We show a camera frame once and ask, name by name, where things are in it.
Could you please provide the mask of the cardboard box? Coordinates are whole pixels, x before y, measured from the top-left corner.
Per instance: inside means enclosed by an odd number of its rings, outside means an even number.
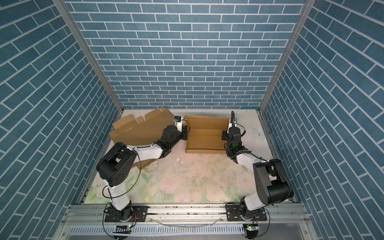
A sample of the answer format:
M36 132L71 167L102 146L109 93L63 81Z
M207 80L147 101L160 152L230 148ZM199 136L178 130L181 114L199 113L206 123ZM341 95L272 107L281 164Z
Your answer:
M222 132L228 130L228 118L184 116L190 131L186 143L188 154L225 154Z
M175 116L167 109L153 110L144 116L125 116L113 123L112 141L127 146L148 146L158 141L167 126L174 126Z

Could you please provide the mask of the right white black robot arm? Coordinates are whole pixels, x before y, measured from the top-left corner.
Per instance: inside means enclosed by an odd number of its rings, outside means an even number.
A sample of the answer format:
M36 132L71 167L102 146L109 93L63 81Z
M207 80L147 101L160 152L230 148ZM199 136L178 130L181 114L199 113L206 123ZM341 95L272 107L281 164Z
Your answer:
M294 196L294 191L287 177L283 163L279 159L265 160L243 146L241 132L236 123L231 123L227 131L223 131L222 140L226 154L235 163L253 171L256 191L240 201L241 215L251 219L256 212L266 206L281 203Z

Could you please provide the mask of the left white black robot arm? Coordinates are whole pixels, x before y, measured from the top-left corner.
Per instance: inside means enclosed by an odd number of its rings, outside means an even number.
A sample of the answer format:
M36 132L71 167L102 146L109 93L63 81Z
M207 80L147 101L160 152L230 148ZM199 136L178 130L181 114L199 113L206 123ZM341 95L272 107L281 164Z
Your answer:
M188 127L180 124L167 126L161 138L147 146L127 146L116 143L97 164L97 171L108 187L111 204L119 213L130 211L132 205L125 186L125 179L134 165L145 160L157 160L171 153L180 141L188 139Z

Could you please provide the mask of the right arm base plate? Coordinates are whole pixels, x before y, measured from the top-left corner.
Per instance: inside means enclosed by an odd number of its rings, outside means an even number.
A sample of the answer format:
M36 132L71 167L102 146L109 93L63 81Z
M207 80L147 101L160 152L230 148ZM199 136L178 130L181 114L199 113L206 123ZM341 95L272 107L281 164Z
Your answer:
M225 204L227 221L239 222L239 221L266 221L267 215L264 208L249 211L245 204L239 203L227 203Z

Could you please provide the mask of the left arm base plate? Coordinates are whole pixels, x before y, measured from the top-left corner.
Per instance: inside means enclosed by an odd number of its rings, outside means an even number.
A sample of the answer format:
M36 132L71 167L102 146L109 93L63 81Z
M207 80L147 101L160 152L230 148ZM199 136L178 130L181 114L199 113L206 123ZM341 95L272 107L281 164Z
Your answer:
M116 210L111 204L104 211L104 221L107 223L144 222L148 213L148 206L126 206L123 210Z

